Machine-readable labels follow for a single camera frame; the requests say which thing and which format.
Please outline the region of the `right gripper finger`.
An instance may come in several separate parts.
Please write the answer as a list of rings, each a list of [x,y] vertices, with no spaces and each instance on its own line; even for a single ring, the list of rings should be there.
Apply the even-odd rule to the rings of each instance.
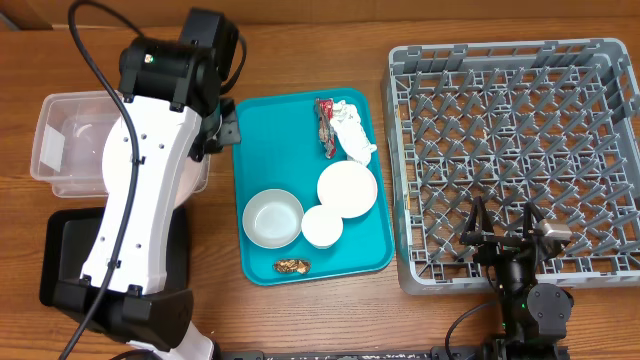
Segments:
[[[543,232],[537,225],[544,220],[544,217],[533,202],[527,202],[524,205],[522,220],[522,234],[524,239],[535,240],[537,237],[543,235]]]
[[[462,232],[464,245],[481,245],[494,236],[494,228],[481,196],[476,197]]]

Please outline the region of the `large pink plate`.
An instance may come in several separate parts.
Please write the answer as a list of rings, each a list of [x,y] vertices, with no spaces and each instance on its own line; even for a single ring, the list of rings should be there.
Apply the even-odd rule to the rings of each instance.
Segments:
[[[124,120],[120,117],[111,126],[101,161],[105,193],[108,195],[111,195],[118,186],[123,188],[124,193],[127,193],[131,175],[131,165],[124,163],[126,156],[131,157],[131,144],[129,141],[125,141],[128,136]],[[201,162],[196,162],[188,156],[185,157],[180,180],[176,182],[175,208],[182,205],[193,193],[200,192],[206,187],[208,170],[208,155]]]

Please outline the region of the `gold foil wrapper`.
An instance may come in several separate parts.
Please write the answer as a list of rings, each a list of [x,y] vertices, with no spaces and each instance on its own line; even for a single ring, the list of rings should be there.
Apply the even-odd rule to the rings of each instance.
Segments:
[[[303,259],[282,259],[276,261],[273,268],[280,274],[307,274],[311,269],[311,262]]]

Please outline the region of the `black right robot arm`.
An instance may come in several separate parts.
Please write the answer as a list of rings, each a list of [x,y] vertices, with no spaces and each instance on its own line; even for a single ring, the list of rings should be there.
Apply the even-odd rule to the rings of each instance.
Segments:
[[[551,346],[567,334],[573,297],[557,285],[536,278],[538,266],[555,258],[569,245],[568,225],[544,218],[528,202],[522,232],[500,235],[493,227],[482,198],[473,200],[460,243],[476,248],[473,262],[491,269],[491,286],[498,294],[508,345]]]

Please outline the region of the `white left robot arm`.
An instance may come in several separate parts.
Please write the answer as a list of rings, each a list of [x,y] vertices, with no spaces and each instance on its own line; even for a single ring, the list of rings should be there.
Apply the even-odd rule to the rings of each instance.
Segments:
[[[224,14],[199,8],[177,40],[138,34],[122,51],[119,83],[107,87],[120,116],[103,152],[100,228],[78,278],[54,288],[54,306],[79,331],[126,343],[132,355],[220,357],[193,324],[192,291],[166,286],[167,247],[185,163],[241,140],[229,92],[246,54]]]

